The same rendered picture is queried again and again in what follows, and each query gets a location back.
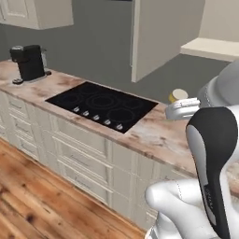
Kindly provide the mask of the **wide cream drawer front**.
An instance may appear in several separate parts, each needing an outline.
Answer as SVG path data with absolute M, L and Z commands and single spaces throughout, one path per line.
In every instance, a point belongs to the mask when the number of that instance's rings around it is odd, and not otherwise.
M 110 206 L 112 200 L 112 191 L 104 186 L 101 186 L 96 181 L 84 176 L 77 170 L 64 162 L 59 162 L 59 167 L 63 176 L 71 181 L 77 187 L 87 191 L 90 195 L 97 198 L 102 203 Z
M 112 166 L 107 161 L 107 158 L 101 158 L 92 151 L 81 147 L 78 144 L 70 144 L 62 139 L 54 137 L 55 148 L 58 153 L 58 163 L 64 162 L 77 170 L 84 176 L 98 181 L 100 184 L 107 187 L 111 184 Z M 88 163 L 91 167 L 85 167 L 71 159 L 71 155 Z
M 51 127 L 56 134 L 82 145 L 101 158 L 107 158 L 108 143 L 102 136 L 91 133 L 71 122 L 55 116 L 51 116 L 50 121 Z

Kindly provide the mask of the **tall cream wall cabinet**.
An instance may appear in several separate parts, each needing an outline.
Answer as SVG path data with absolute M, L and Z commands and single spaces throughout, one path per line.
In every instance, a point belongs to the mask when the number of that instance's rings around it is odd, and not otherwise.
M 199 35 L 205 0 L 133 0 L 132 82 L 163 66 Z

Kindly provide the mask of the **black glass hob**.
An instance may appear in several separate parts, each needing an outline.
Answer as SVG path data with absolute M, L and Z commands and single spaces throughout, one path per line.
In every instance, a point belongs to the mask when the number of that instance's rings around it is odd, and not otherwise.
M 50 97 L 47 102 L 82 117 L 85 117 L 84 111 L 89 111 L 89 116 L 85 118 L 122 134 L 130 130 L 157 105 L 155 102 L 90 82 L 84 82 Z M 95 115 L 99 115 L 100 119 L 93 120 Z M 105 120 L 110 120 L 111 124 L 105 125 Z M 121 130 L 116 128 L 118 124 L 122 124 Z

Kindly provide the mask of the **small cream drawer front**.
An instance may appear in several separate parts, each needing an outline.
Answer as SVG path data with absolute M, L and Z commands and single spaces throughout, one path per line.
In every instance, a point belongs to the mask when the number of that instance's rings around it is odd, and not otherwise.
M 28 123 L 22 119 L 19 119 L 14 115 L 11 115 L 10 118 L 11 118 L 13 127 L 16 132 L 24 135 L 25 137 L 27 137 L 31 140 L 34 139 L 34 134 L 33 134 L 32 126 L 30 123 Z
M 22 100 L 15 98 L 11 95 L 7 95 L 7 104 L 8 104 L 9 110 L 14 115 L 19 115 L 26 119 L 29 118 L 25 103 Z
M 38 150 L 34 144 L 28 142 L 27 140 L 20 137 L 19 135 L 16 135 L 16 141 L 17 141 L 17 145 L 21 151 L 30 155 L 35 160 L 37 160 L 37 161 L 39 160 Z

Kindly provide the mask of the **narrow cream cabinet panel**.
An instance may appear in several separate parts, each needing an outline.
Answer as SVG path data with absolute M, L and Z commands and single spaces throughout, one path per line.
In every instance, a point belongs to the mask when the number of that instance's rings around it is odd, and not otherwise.
M 136 154 L 116 143 L 112 145 L 113 209 L 126 218 L 132 217 L 135 187 Z

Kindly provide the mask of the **black coffee machine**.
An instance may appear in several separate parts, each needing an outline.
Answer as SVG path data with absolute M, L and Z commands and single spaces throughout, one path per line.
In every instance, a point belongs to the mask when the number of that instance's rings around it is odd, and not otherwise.
M 30 82 L 51 74 L 50 71 L 45 70 L 42 49 L 39 45 L 14 46 L 9 53 L 20 72 L 20 77 L 12 80 L 13 84 L 20 85 L 24 81 Z

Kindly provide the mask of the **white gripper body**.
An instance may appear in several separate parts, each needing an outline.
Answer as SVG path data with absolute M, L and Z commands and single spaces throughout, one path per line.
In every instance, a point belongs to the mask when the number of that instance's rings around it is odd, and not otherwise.
M 165 108 L 165 116 L 168 120 L 188 120 L 200 109 L 200 103 L 197 98 L 177 100 Z

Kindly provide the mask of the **yellow jar with cream lid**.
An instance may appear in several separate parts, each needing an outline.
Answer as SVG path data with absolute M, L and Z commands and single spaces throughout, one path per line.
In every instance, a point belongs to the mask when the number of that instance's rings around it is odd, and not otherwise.
M 189 95 L 187 94 L 186 91 L 182 90 L 182 89 L 174 89 L 168 99 L 170 103 L 173 103 L 177 100 L 183 100 L 183 99 L 187 99 L 189 97 Z

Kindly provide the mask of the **cream base cabinet door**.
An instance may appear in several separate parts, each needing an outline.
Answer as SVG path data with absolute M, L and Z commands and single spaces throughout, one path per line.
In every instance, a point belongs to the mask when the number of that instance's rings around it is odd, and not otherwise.
M 144 156 L 138 157 L 137 180 L 135 199 L 135 222 L 143 229 L 149 229 L 157 217 L 157 212 L 151 209 L 145 200 L 145 189 L 147 186 L 164 180 L 177 180 L 188 178 L 185 174 L 178 172 L 170 165 L 155 162 Z

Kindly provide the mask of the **cream wall shelf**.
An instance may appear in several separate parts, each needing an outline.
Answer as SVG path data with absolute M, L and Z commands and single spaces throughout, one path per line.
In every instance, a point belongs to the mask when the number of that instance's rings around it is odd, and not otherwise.
M 233 62 L 239 59 L 239 42 L 198 37 L 183 45 L 180 53 L 207 59 Z

